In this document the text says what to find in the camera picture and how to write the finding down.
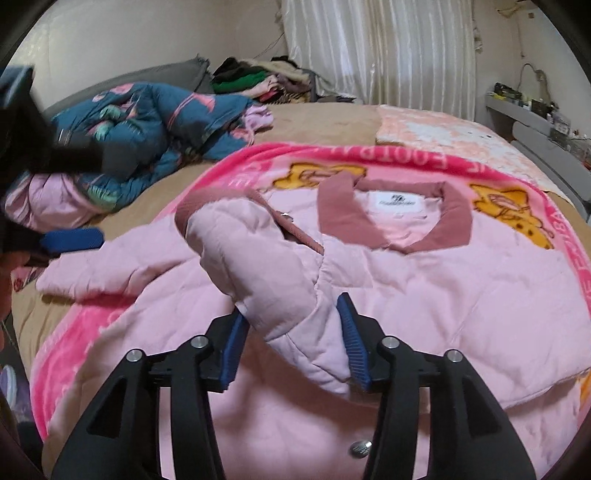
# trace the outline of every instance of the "gray pillow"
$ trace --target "gray pillow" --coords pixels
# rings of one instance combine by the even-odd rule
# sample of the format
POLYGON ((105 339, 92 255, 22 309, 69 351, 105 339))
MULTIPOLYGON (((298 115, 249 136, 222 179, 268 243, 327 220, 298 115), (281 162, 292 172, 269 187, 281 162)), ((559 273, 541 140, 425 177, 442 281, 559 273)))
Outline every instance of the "gray pillow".
POLYGON ((123 85, 124 83, 150 82, 150 83, 168 83, 175 87, 181 87, 191 92, 213 93, 212 76, 207 71, 209 60, 199 55, 192 60, 181 63, 171 63, 160 65, 149 69, 138 70, 120 75, 118 77, 97 83, 92 87, 81 90, 74 95, 70 95, 63 100, 55 103, 43 112, 43 115, 51 119, 62 110, 77 105, 84 100, 93 98, 100 92, 104 92, 113 87, 123 85))

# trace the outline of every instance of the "clothing label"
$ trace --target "clothing label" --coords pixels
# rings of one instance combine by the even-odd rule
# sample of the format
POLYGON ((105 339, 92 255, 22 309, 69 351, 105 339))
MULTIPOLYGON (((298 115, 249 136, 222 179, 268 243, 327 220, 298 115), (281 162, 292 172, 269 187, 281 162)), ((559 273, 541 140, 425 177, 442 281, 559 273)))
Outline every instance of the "clothing label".
POLYGON ((425 197, 405 192, 369 192, 371 205, 380 212, 418 213, 425 209, 425 197))

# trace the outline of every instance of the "white wall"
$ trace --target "white wall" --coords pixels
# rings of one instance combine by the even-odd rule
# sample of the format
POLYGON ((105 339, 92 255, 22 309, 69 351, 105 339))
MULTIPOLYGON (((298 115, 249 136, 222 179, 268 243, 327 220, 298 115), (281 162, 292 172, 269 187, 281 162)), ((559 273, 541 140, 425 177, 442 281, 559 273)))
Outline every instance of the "white wall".
MULTIPOLYGON (((212 71, 229 56, 255 56, 281 34, 275 0, 59 0, 13 63, 35 65, 42 107, 114 76, 193 58, 212 71)), ((279 42, 271 53, 283 54, 279 42)))
MULTIPOLYGON (((229 0, 229 3, 236 32, 236 57, 253 58, 283 33, 280 0, 229 0)), ((287 55, 285 36, 261 58, 268 60, 280 55, 287 55)))
POLYGON ((475 120, 492 127, 485 107, 485 95, 496 82, 516 87, 519 52, 515 20, 501 16, 496 9, 505 7, 495 0, 474 0, 474 18, 482 37, 483 50, 476 54, 475 120))
MULTIPOLYGON (((570 47, 541 10, 519 12, 517 20, 525 53, 524 63, 546 72, 548 89, 562 113, 572 120, 573 129, 591 137, 591 85, 570 47)), ((539 84, 531 68, 526 67, 521 90, 539 96, 539 84)))

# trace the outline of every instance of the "dark pink collar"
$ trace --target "dark pink collar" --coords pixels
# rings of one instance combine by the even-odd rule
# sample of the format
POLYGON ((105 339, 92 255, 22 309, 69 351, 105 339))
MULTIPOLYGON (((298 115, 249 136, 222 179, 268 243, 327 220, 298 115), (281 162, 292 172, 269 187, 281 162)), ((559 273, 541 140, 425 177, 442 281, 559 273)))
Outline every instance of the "dark pink collar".
POLYGON ((323 180, 318 187, 320 231, 346 244, 371 249, 387 248, 409 254, 467 245, 472 234, 472 211, 468 201, 450 184, 399 183, 388 180, 355 179, 347 171, 323 180), (406 192, 441 198, 441 218, 421 240, 406 247, 390 243, 355 200, 354 190, 406 192))

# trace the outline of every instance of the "white curtain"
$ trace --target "white curtain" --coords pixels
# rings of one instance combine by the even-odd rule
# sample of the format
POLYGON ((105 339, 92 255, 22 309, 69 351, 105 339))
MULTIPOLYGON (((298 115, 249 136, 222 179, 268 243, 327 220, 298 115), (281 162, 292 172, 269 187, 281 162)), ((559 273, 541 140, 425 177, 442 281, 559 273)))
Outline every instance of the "white curtain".
POLYGON ((325 92, 474 119, 471 0, 282 0, 290 57, 325 92))

